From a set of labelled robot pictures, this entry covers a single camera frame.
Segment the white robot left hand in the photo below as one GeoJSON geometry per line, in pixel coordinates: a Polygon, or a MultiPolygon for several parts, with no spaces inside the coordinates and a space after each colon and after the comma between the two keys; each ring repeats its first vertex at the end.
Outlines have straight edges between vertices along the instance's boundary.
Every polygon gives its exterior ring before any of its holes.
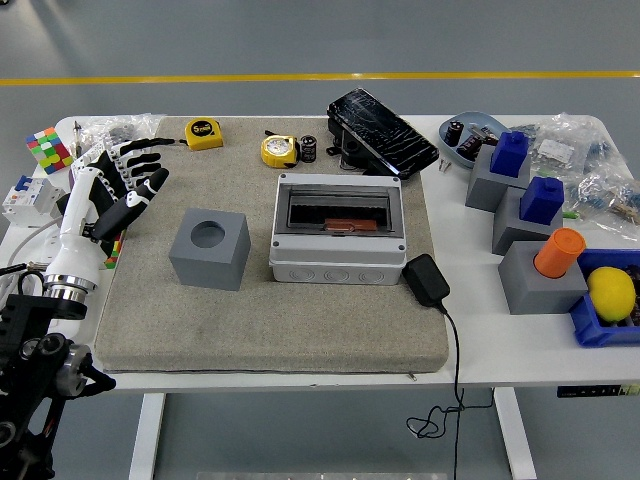
{"type": "Polygon", "coordinates": [[[99,270],[116,237],[142,214],[168,178],[154,149],[174,143],[156,137],[100,145],[76,160],[60,250],[44,274],[47,296],[70,298],[98,286],[99,270]]]}

